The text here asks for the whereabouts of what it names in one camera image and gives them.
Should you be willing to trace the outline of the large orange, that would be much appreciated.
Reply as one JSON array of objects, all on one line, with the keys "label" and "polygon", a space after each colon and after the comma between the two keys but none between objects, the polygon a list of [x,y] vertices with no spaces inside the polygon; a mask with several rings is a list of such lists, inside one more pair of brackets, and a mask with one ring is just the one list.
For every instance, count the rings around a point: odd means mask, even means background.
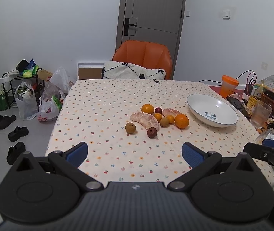
[{"label": "large orange", "polygon": [[147,114],[153,114],[155,111],[154,107],[151,104],[144,104],[141,107],[141,112],[147,113]]},{"label": "large orange", "polygon": [[174,119],[176,127],[179,129],[185,129],[188,127],[190,121],[185,114],[178,114]]}]

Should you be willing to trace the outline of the white framed cork board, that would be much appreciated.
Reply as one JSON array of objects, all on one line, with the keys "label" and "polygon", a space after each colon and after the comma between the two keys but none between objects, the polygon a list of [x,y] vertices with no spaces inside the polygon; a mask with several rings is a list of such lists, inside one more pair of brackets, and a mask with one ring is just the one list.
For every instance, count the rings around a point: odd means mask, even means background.
[{"label": "white framed cork board", "polygon": [[84,79],[100,79],[102,77],[102,69],[104,63],[78,63],[77,64],[77,80]]}]

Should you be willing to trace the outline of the long peeled pomelo segment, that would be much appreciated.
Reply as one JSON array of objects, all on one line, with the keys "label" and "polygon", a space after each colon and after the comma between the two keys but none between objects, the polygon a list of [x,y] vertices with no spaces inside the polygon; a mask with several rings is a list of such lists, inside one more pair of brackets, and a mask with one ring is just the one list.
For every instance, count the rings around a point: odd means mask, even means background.
[{"label": "long peeled pomelo segment", "polygon": [[132,121],[135,121],[135,122],[141,124],[147,130],[150,127],[155,127],[158,131],[160,128],[158,121],[151,114],[147,114],[147,113],[143,113],[143,112],[136,112],[130,116],[130,119]]}]

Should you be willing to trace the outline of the green box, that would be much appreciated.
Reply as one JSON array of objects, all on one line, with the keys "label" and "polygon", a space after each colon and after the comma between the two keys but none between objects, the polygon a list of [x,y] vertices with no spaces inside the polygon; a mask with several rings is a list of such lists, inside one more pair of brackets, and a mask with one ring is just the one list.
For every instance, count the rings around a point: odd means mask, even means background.
[{"label": "green box", "polygon": [[6,100],[6,95],[3,90],[0,90],[0,111],[5,111],[8,109],[8,103]]}]

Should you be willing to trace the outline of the dark red small fruit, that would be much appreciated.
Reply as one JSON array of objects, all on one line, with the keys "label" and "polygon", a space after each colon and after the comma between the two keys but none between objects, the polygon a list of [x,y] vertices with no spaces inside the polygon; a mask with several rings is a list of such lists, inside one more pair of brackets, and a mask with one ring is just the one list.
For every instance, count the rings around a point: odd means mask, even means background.
[{"label": "dark red small fruit", "polygon": [[151,139],[155,138],[157,136],[157,129],[155,127],[150,127],[147,130],[147,136]]}]

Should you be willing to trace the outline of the white Sweet bowl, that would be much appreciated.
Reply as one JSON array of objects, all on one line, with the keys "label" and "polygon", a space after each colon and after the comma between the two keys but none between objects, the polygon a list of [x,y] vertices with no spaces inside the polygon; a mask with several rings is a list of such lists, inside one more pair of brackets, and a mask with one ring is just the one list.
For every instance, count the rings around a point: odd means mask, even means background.
[{"label": "white Sweet bowl", "polygon": [[187,97],[190,112],[201,122],[216,128],[226,128],[238,122],[236,111],[225,102],[205,94]]}]

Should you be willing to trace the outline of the orange leather chair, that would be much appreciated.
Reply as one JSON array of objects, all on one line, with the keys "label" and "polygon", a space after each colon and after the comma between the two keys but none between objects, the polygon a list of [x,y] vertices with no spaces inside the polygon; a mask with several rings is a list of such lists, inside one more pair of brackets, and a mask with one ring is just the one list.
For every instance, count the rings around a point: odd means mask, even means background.
[{"label": "orange leather chair", "polygon": [[158,43],[128,40],[116,50],[113,61],[132,63],[147,69],[163,69],[165,79],[169,80],[172,72],[172,60],[166,46]]}]

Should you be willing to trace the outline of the yellow plastic jar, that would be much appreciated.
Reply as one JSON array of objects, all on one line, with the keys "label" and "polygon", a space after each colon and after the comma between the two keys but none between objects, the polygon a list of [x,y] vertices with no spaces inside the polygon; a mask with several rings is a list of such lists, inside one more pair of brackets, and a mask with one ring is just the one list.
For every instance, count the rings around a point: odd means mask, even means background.
[{"label": "yellow plastic jar", "polygon": [[246,105],[246,110],[249,114],[253,113],[254,108],[255,108],[257,102],[259,102],[259,101],[260,101],[260,99],[257,98],[256,96],[253,96],[253,95],[249,96],[249,99],[248,99],[248,102]]}]

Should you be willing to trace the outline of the brown longan fruit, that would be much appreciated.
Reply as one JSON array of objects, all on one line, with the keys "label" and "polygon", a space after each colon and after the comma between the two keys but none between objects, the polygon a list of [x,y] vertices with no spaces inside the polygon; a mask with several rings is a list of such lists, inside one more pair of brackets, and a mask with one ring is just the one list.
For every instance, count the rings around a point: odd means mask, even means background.
[{"label": "brown longan fruit", "polygon": [[161,120],[160,120],[160,126],[165,128],[165,127],[168,127],[169,126],[169,120],[167,117],[163,117]]},{"label": "brown longan fruit", "polygon": [[134,134],[136,132],[136,126],[134,123],[127,123],[125,130],[128,134]]}]

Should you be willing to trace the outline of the clear plastic bag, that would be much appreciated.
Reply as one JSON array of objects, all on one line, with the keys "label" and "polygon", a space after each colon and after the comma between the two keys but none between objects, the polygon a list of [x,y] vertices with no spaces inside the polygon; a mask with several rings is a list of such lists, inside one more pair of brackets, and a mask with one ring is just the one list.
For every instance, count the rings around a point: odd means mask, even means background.
[{"label": "clear plastic bag", "polygon": [[64,93],[68,93],[70,89],[70,81],[67,72],[64,68],[59,67],[56,72],[49,79],[53,85],[58,87]]}]

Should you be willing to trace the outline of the short peeled pomelo segment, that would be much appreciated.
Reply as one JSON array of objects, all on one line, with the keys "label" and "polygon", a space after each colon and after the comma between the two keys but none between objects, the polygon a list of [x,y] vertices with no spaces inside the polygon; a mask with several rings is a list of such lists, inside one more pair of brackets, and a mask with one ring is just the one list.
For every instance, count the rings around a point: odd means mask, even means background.
[{"label": "short peeled pomelo segment", "polygon": [[167,116],[173,116],[176,117],[177,115],[180,115],[181,112],[175,109],[171,109],[171,108],[167,108],[167,109],[163,109],[162,110],[162,114],[163,116],[167,117]]}]

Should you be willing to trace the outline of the floral white tablecloth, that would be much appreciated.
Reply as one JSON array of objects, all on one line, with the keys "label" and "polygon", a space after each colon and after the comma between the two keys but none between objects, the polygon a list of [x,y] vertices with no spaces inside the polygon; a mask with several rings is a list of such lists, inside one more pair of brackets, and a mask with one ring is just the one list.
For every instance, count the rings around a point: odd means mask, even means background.
[{"label": "floral white tablecloth", "polygon": [[242,114],[227,128],[202,123],[188,108],[192,94],[218,97],[199,82],[79,80],[65,98],[47,152],[84,142],[88,154],[79,168],[102,184],[168,184],[192,169],[182,156],[185,142],[235,157],[259,136]]}]

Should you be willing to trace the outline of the white black-patterned cushion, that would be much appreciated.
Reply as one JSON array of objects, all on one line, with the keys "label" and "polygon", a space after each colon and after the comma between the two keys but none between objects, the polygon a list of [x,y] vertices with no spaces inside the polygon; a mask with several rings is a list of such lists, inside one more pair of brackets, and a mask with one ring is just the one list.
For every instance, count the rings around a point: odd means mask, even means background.
[{"label": "white black-patterned cushion", "polygon": [[147,69],[131,63],[109,61],[103,65],[102,79],[147,79],[164,80],[163,69]]}]

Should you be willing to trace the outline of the black metal shelf rack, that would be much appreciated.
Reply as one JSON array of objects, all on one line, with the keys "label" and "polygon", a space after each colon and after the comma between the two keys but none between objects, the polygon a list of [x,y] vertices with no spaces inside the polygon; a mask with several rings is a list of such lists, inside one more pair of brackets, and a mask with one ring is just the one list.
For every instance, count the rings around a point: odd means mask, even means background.
[{"label": "black metal shelf rack", "polygon": [[31,82],[35,90],[35,98],[37,102],[37,108],[39,108],[39,98],[44,92],[45,82],[38,78],[38,75],[30,77],[22,77],[20,74],[14,76],[8,76],[4,73],[0,78],[1,91],[4,93],[4,99],[8,109],[17,108],[17,103],[14,99],[15,91],[22,81]]}]

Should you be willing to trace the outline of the small orange kumquat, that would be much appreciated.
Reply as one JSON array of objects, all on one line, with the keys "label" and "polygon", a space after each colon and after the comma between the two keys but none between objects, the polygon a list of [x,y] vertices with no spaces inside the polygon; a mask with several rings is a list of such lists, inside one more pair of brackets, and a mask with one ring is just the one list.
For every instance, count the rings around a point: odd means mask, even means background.
[{"label": "small orange kumquat", "polygon": [[168,115],[168,116],[166,116],[166,118],[168,119],[168,121],[169,121],[170,124],[173,124],[174,121],[175,121],[175,117],[172,116],[172,115]]},{"label": "small orange kumquat", "polygon": [[155,114],[154,114],[154,117],[156,118],[156,120],[157,120],[158,122],[160,122],[161,119],[162,119],[162,114],[160,114],[160,113],[155,113]]}]

